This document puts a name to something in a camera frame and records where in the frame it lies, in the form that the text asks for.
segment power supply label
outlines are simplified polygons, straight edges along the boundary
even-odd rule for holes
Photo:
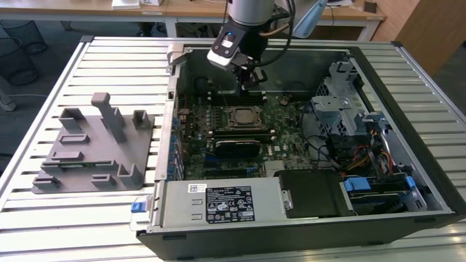
[[[205,189],[208,224],[254,221],[250,187]]]

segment mesh trash bin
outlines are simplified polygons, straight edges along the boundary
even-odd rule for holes
[[[0,27],[9,37],[21,40],[22,48],[27,54],[39,53],[46,49],[42,35],[33,21],[0,20]]]
[[[0,38],[0,76],[14,86],[27,84],[38,77],[17,38]]]

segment white cord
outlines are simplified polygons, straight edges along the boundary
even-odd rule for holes
[[[43,94],[11,94],[9,97],[47,97]]]

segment screw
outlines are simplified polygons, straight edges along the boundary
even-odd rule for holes
[[[284,206],[284,209],[286,209],[286,210],[290,209],[290,205],[289,205],[288,201],[282,201],[282,206]]]

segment cpu socket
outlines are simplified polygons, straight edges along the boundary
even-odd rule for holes
[[[264,129],[261,123],[260,108],[256,106],[237,106],[228,108],[228,128],[232,130]]]

